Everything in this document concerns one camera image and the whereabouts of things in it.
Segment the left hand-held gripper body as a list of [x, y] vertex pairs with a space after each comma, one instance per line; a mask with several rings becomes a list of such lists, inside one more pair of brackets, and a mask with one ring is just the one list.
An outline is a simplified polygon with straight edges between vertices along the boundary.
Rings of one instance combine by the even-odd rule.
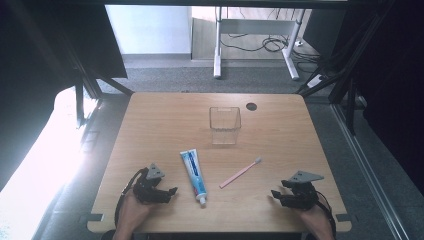
[[157, 203], [160, 197], [169, 196], [168, 191], [157, 189], [165, 174], [152, 163], [136, 174], [133, 192], [140, 202]]

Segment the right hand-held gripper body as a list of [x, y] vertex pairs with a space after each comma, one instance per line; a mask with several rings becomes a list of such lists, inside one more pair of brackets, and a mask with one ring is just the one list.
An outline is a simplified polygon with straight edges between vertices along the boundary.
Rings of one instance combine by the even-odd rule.
[[301, 210], [311, 209], [318, 201], [317, 191], [312, 182], [323, 179], [324, 177], [318, 174], [298, 171], [288, 179], [295, 185], [293, 188], [288, 188], [292, 192], [291, 195], [283, 195], [282, 205]]

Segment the white and blue toothpaste tube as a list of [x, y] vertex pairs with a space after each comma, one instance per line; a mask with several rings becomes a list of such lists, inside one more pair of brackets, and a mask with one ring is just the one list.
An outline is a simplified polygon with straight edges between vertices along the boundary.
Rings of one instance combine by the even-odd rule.
[[197, 150], [190, 149], [190, 150], [182, 151], [180, 153], [180, 156], [182, 158], [182, 161], [186, 167], [188, 176], [190, 178], [193, 191], [195, 194], [195, 198], [199, 202], [201, 207], [205, 207], [206, 200], [207, 200], [207, 190], [206, 190], [202, 172], [200, 169], [200, 165], [199, 165], [199, 161], [197, 157]]

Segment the pink toothbrush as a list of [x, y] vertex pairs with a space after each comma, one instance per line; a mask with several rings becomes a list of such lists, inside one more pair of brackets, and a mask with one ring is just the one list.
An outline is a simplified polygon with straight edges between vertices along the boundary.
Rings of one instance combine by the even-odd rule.
[[248, 166], [244, 167], [243, 169], [239, 170], [233, 176], [231, 176], [230, 178], [228, 178], [227, 180], [225, 180], [223, 183], [221, 183], [219, 185], [219, 188], [220, 189], [225, 188], [230, 183], [232, 183], [233, 181], [235, 181], [238, 177], [240, 177], [241, 175], [243, 175], [244, 173], [246, 173], [250, 168], [252, 168], [253, 166], [255, 166], [255, 165], [259, 164], [259, 163], [261, 163], [261, 161], [262, 161], [262, 158], [261, 157], [256, 158], [254, 162], [252, 162]]

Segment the clear square plastic cup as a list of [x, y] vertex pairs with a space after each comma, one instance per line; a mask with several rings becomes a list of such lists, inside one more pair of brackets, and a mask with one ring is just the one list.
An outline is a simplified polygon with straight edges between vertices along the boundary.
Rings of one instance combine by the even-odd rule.
[[241, 129], [238, 107], [211, 107], [209, 123], [214, 145], [235, 145]]

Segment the person's left hand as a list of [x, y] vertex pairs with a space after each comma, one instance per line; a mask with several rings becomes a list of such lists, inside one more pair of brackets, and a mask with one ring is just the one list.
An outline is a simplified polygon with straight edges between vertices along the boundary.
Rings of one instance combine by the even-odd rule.
[[119, 219], [116, 230], [124, 230], [134, 233], [156, 207], [156, 204], [141, 203], [134, 193], [129, 191], [124, 196], [124, 200], [119, 211]]

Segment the person's right hand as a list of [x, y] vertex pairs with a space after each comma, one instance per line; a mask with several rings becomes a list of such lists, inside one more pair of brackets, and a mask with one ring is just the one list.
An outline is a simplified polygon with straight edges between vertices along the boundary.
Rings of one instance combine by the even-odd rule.
[[295, 209], [294, 212], [316, 240], [335, 240], [330, 221], [319, 206], [309, 210]]

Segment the white power strip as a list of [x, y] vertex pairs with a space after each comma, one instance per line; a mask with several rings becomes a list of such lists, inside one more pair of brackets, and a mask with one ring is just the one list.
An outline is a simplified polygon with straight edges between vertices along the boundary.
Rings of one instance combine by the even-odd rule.
[[307, 86], [313, 88], [325, 79], [326, 77], [324, 75], [318, 74], [307, 83]]

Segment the black metal stand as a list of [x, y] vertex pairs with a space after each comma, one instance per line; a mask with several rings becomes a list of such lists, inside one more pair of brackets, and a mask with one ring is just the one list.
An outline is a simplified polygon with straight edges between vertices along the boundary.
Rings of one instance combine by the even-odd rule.
[[102, 90], [97, 82], [98, 79], [102, 80], [106, 84], [117, 89], [126, 96], [134, 94], [132, 90], [118, 83], [113, 78], [102, 76], [96, 71], [85, 68], [83, 63], [80, 61], [75, 48], [71, 44], [69, 38], [63, 35], [63, 42], [67, 51], [67, 57], [73, 69], [73, 80], [75, 86], [75, 97], [76, 97], [76, 126], [80, 128], [86, 122], [84, 112], [84, 92], [87, 92], [91, 98], [99, 99], [102, 97]]
[[[351, 134], [355, 134], [353, 118], [357, 86], [355, 83], [354, 70], [358, 66], [360, 58], [364, 55], [367, 45], [370, 43], [372, 37], [386, 17], [387, 12], [395, 2], [395, 0], [366, 1], [373, 2], [374, 5], [368, 7], [369, 14], [367, 18], [354, 32], [347, 44], [334, 56], [320, 63], [307, 82], [296, 91], [296, 94], [300, 94], [302, 97], [308, 97], [331, 84], [335, 84], [328, 99], [331, 103], [339, 104], [345, 95], [348, 96], [345, 126]], [[312, 81], [312, 78], [317, 76], [321, 70], [333, 69], [336, 65], [340, 65], [341, 68], [335, 71], [333, 75], [322, 80], [314, 87], [307, 86], [307, 84]]]

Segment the dark curtain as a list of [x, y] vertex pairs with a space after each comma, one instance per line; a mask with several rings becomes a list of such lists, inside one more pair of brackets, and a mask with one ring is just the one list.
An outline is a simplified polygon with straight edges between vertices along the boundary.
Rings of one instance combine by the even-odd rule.
[[66, 35], [85, 68], [127, 76], [106, 7], [62, 0], [0, 0], [0, 191], [74, 86]]
[[[339, 52], [367, 18], [366, 0], [315, 9], [314, 31], [338, 30]], [[424, 0], [395, 0], [354, 70], [368, 125], [424, 195]]]

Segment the aluminium floor rail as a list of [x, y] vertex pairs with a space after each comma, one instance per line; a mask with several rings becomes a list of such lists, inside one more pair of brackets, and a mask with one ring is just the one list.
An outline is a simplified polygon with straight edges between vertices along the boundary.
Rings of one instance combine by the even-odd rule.
[[336, 117], [336, 121], [341, 128], [345, 139], [354, 155], [358, 167], [377, 203], [377, 206], [383, 215], [383, 218], [393, 235], [395, 240], [409, 240], [408, 234], [399, 219], [397, 211], [395, 210], [392, 201], [384, 191], [376, 173], [374, 172], [368, 158], [360, 145], [357, 137], [351, 133], [345, 124], [345, 116], [340, 106], [331, 104], [330, 108]]

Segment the white metal desk frame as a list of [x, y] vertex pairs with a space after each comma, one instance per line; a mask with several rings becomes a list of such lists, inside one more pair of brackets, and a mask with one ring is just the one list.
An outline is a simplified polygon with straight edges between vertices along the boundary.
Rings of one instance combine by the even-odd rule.
[[222, 8], [215, 11], [216, 42], [213, 62], [213, 76], [221, 77], [221, 35], [222, 34], [252, 34], [252, 35], [286, 35], [288, 45], [282, 49], [284, 61], [293, 80], [299, 79], [298, 71], [292, 60], [292, 52], [300, 31], [305, 9], [300, 9], [295, 20], [250, 20], [222, 18]]

